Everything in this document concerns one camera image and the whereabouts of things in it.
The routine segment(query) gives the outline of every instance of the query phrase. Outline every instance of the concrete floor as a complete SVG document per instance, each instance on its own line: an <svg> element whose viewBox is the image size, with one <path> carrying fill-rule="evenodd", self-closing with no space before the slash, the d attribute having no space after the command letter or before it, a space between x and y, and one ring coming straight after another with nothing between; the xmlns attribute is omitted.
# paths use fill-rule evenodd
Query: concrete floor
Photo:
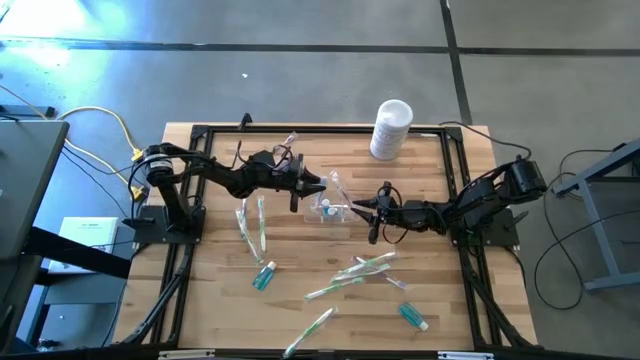
<svg viewBox="0 0 640 360"><path fill-rule="evenodd" d="M47 3L16 1L0 23L0 35L169 43L447 44L436 0L193 0L189 6L177 0L58 2L66 11ZM640 3L633 0L449 3L460 46L640 45L635 36ZM43 19L54 12L62 20L43 27ZM547 180L569 151L613 148L640 135L638 57L463 55L461 64L473 123L489 125L499 139L531 147ZM239 121L244 112L258 122L370 123L377 106L389 98L407 101L416 123L460 120L446 54L5 48L0 49L0 73L2 84L34 103L61 110L99 105L116 111L140 146L159 142L169 121ZM0 102L15 100L0 94ZM128 165L130 153L113 119L86 113L69 121L71 138L78 144L117 167ZM499 163L516 154L500 146L495 150ZM578 155L567 167L580 170L599 156ZM100 179L127 204L128 195L117 179ZM549 209L560 236L587 223L579 202L550 198ZM524 210L530 215L518 225L520 256L532 284L535 261L553 239L541 201L516 207L516 212ZM36 222L57 231L63 216L118 214L90 180L60 160ZM591 231L567 243L585 279L605 274ZM637 254L640 248L630 245L628 251ZM559 251L545 260L539 276L541 291L554 303L569 303L576 296L575 275ZM576 309L565 312L546 307L532 286L528 291L538 339L545 347L640 357L640 287L585 294ZM96 322L95 332L104 333L108 322ZM76 335L86 332L84 325L78 329Z"/></svg>

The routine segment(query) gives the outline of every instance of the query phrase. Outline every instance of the wooden table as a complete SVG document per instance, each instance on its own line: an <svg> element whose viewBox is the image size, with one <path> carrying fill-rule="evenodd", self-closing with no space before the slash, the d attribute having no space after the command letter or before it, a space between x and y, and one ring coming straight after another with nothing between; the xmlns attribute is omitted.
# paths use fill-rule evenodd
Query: wooden table
<svg viewBox="0 0 640 360"><path fill-rule="evenodd" d="M164 141L187 148L192 125L167 124ZM488 132L484 126L476 128ZM495 167L491 143L466 129L463 134L471 177ZM240 139L241 153L246 157L271 149L284 138L286 134L281 133L216 133L212 154L221 163L231 164ZM306 166L314 174L327 175L336 169L346 188L360 198L370 198L384 180L389 180L405 200L447 200L437 138L407 138L400 156L391 162L374 159L369 153L369 141L370 135L363 134L302 134L292 150L304 154ZM459 174L458 160L455 152L453 154ZM377 245L369 245L364 221L340 225L306 223L306 201L300 203L299 212L294 214L289 212L288 193L258 190L249 198L248 220L256 239L259 238L258 194L265 196L267 259L278 264L276 274L264 292L251 286L260 268L239 236L234 209L241 201L208 182L204 197L207 220L194 256L181 348L283 349L331 306L337 306L339 314L302 348L472 348L458 253L448 237L433 232L409 233L395 246L384 242L382 237ZM157 191L152 191L150 202L162 204ZM391 229L388 234L393 239L400 231ZM306 293L326 287L336 271L351 266L351 256L374 257L394 248L399 259L392 263L392 273L409 284L408 291L383 279L369 277L366 284L347 287L309 303L302 300ZM117 323L116 341L126 337L155 302L166 251L166 245L152 245L134 259ZM487 248L487 260L496 301L522 335L535 343L518 264L501 248ZM421 311L430 325L427 332L418 331L398 314L398 304L403 301L411 302ZM486 313L481 305L479 313L485 339L489 339ZM170 327L172 305L167 314L165 332Z"/></svg>

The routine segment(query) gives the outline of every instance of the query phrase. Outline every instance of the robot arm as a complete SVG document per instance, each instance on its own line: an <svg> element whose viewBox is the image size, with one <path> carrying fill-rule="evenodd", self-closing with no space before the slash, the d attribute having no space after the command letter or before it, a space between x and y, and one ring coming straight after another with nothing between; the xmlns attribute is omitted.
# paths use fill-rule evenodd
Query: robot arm
<svg viewBox="0 0 640 360"><path fill-rule="evenodd" d="M503 180L496 184L501 175ZM507 206L536 200L546 189L537 164L518 157L478 177L446 203L408 200L402 205L399 192L385 181L375 197L354 201L355 205L376 210L376 214L352 210L369 223L369 243L375 244L380 224L417 232L432 230L441 235L452 226L476 231ZM400 204L391 196L392 191Z"/></svg>

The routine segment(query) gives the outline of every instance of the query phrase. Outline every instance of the black metal frame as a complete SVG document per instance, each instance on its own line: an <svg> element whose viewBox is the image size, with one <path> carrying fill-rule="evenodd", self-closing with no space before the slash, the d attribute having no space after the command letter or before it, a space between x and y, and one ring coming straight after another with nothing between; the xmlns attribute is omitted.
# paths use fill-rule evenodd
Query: black metal frame
<svg viewBox="0 0 640 360"><path fill-rule="evenodd" d="M80 266L87 270L126 279L131 262L113 254L80 245L52 232L32 227L22 249L25 254Z"/></svg>
<svg viewBox="0 0 640 360"><path fill-rule="evenodd" d="M211 153L213 148L213 140L215 133L334 133L334 134L371 134L372 126L291 126L291 125L266 125L250 124L247 122L245 126L237 125L194 125L191 132L191 142L189 149L195 150L198 141L204 138L204 150L206 154ZM457 195L457 187L455 181L455 173L453 171L453 162L451 156L450 145L453 143L456 148L458 161L460 162L461 177L463 184L470 182L469 169L464 149L464 142L460 128L457 127L412 127L410 133L432 134L437 135L442 147L442 155L445 166L445 177L449 196ZM183 182L181 187L181 195L187 196L191 179L188 178ZM205 179L199 177L196 186L196 194L202 196L204 194ZM565 353L557 351L549 351L540 347L531 346L524 340L511 326L506 316L502 313L499 306L493 302L493 297L489 282L488 266L484 254L483 246L477 246L478 273L475 273L469 258L469 245L458 244L458 252L460 255L461 276L465 289L465 297L467 300L467 310L469 313L469 325L474 350L476 353L491 353L495 359L584 359L584 360L611 360L612 357L595 356L586 354ZM114 344L107 348L80 349L62 352L37 353L17 356L20 358L38 358L38 359L106 359L106 358L122 358L122 359L156 359L160 351L179 350L178 340L182 328L182 318L184 315L184 306L186 303L187 287L189 284L189 273L193 255L195 252L195 244L187 244L185 246L185 256L181 266L177 272L174 272L177 248L179 245L170 244L167 253L167 261L163 279L161 283L161 294L159 301L154 305L152 311L147 316L145 323L141 324L127 343ZM162 335L162 325L164 323L165 306L169 298L175 291L178 291L177 301L173 315L170 333L167 341L160 342ZM487 314L490 320L490 336L491 344L487 344L484 340L480 328L478 309L475 294L485 303ZM145 335L151 330L151 338L149 344L141 344ZM501 344L501 331L510 341L513 347L505 347ZM209 355L216 357L243 357L254 359L273 359L280 358L283 350L277 349L212 349L203 350ZM442 352L438 351L372 351L372 350L301 350L294 356L296 359L314 359L314 360L337 360L337 359L438 359L442 357Z"/></svg>
<svg viewBox="0 0 640 360"><path fill-rule="evenodd" d="M324 125L310 125L310 126L291 126L291 125L268 125L268 126L260 126L259 124L247 124L251 121L243 121L242 126L237 125L194 125L191 131L191 141L189 144L190 150L196 150L198 145L198 140L204 138L204 152L208 156L211 156L211 150L213 148L213 140L215 133L285 133L288 134L292 131L296 131L299 134L305 133L342 133L342 134L371 134L373 132L372 126L324 126ZM453 161L450 150L451 140L453 140L453 144L456 148L456 154L458 160L460 162L461 169L461 177L464 185L468 184L471 181L469 175L469 168L466 159L466 153L464 150L464 143L462 138L462 132L460 128L457 127L412 127L409 130L410 133L416 134L430 134L436 135L439 138L440 145L442 148L442 155L444 159L445 166L445 178L447 181L447 187L449 191L449 197L454 198L457 195L457 187L456 187L456 178L453 170ZM203 196L204 194L204 178L198 178L198 184L196 189L196 195ZM182 183L181 187L181 195L186 197L188 194L188 189L190 186L190 179L187 179L186 182ZM167 289L168 285L172 284L171 277L173 274L173 268L175 266L175 259L177 254L177 246L176 244L169 245L169 251L167 252L167 260L165 262L165 268L163 273L163 278L160 287L161 298L167 298ZM190 258L193 257L194 254L194 245L186 245L185 256L187 256L187 252ZM468 253L465 247L458 247L461 259L461 265L464 263L463 257L467 256ZM484 254L484 248L482 246L476 247L477 253L477 261L478 261L478 271L480 276L480 282L483 286L487 288L488 296L493 299L493 295L491 292L491 284L489 280L489 272L488 266L486 262L486 257ZM178 291L178 300L176 302L176 308L174 312L174 318L171 326L170 335L167 339L167 344L176 346L178 345L178 339L180 335L180 330L182 326L182 315L184 313L184 306L186 301L186 288L188 286L188 273L190 271L191 259L188 261L187 269L183 280L180 283L180 290ZM474 348L478 348L480 346L487 345L485 342L482 331L480 328L480 320L478 316L478 309L475 300L475 292L474 287L470 283L469 279L467 279L464 274L462 274L462 280L465 288L465 297L467 300L467 310L469 312L469 323L471 327L471 336L473 340ZM157 318L154 319L153 329L151 331L151 344L159 344L160 338L162 335L162 324L164 323L164 315L165 310L162 307L158 311ZM498 322L494 319L494 316L487 308L487 315L490 320L490 335L491 335L491 344L493 345L501 345L502 338L500 335L500 330L498 328ZM224 351L226 353L227 350L218 349L216 350L217 356L220 351ZM418 352L402 352L403 354L414 354L415 356L432 356L434 352L428 351L418 351Z"/></svg>

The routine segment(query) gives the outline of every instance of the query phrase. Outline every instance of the plastic container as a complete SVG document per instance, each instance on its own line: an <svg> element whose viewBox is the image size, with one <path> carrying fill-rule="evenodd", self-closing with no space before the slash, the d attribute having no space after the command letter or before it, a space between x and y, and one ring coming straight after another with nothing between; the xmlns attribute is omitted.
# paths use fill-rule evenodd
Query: plastic container
<svg viewBox="0 0 640 360"><path fill-rule="evenodd" d="M398 156L413 121L413 110L401 100L387 100L378 108L376 126L369 149L379 160Z"/></svg>

